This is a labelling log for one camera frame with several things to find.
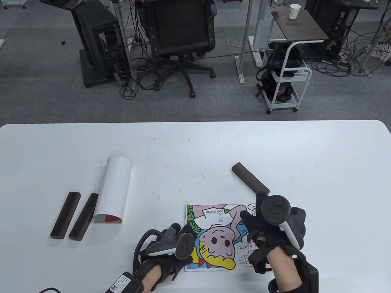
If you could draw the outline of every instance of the office chair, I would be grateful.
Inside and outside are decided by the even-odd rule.
[[[213,68],[191,63],[193,53],[202,54],[215,48],[215,29],[213,19],[217,10],[213,0],[147,0],[136,6],[141,25],[144,27],[152,49],[156,65],[168,64],[172,68],[158,77],[154,83],[155,91],[167,77],[181,71],[190,88],[190,97],[196,93],[187,70],[210,72],[215,78]]]

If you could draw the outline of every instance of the white paper cup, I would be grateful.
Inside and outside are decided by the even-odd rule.
[[[289,18],[290,19],[296,19],[297,15],[299,14],[301,5],[299,4],[291,4],[291,8],[289,9]]]

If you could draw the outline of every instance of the white paper roll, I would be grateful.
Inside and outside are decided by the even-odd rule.
[[[132,165],[127,158],[110,157],[100,184],[94,219],[99,223],[122,223]]]

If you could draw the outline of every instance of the power adapter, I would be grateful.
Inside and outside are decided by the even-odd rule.
[[[142,293],[143,283],[129,272],[124,272],[106,293]]]

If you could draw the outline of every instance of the black bag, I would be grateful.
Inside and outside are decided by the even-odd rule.
[[[256,80],[260,81],[262,83],[262,86],[257,83],[256,86],[259,90],[259,92],[255,95],[256,97],[259,97],[261,94],[261,91],[264,90],[266,93],[266,96],[269,100],[273,101],[274,92],[276,91],[277,83],[275,82],[271,71],[274,70],[276,75],[280,75],[282,65],[284,63],[285,55],[287,53],[287,50],[289,46],[291,45],[291,42],[273,42],[269,44],[269,48],[273,49],[272,54],[269,56],[265,66],[260,68],[258,72],[256,73]],[[291,51],[289,52],[286,68],[293,68],[293,67],[301,67],[303,60],[301,59],[301,52],[296,47],[293,47]],[[260,74],[262,71],[264,73],[261,77],[258,77],[258,74]],[[284,77],[293,77],[296,71],[285,71],[283,76]],[[293,87],[290,82],[283,82],[280,84],[280,88],[278,89],[277,93],[277,101],[286,103],[288,100],[291,99],[291,94],[293,92]]]
[[[259,81],[262,83],[262,86],[259,82],[256,84],[259,92],[255,95],[257,98],[261,94],[261,91],[265,91],[267,98],[270,101],[273,101],[274,92],[276,91],[277,83],[274,80],[271,72],[265,71]],[[286,103],[291,99],[291,94],[293,92],[293,87],[290,82],[283,82],[280,84],[278,89],[276,100],[279,102]]]
[[[262,71],[272,71],[274,70],[276,72],[276,75],[280,75],[282,65],[284,63],[285,55],[287,53],[287,50],[289,46],[292,44],[292,42],[272,42],[269,44],[269,48],[273,49],[273,52],[267,59],[267,62],[265,66],[263,66],[261,69],[258,70],[256,73],[257,80],[258,74],[260,74]],[[301,67],[301,64],[303,63],[303,60],[301,59],[301,52],[296,47],[293,47],[291,51],[289,52],[286,68],[292,68],[292,67]],[[286,71],[284,72],[284,77],[293,77],[296,71]]]

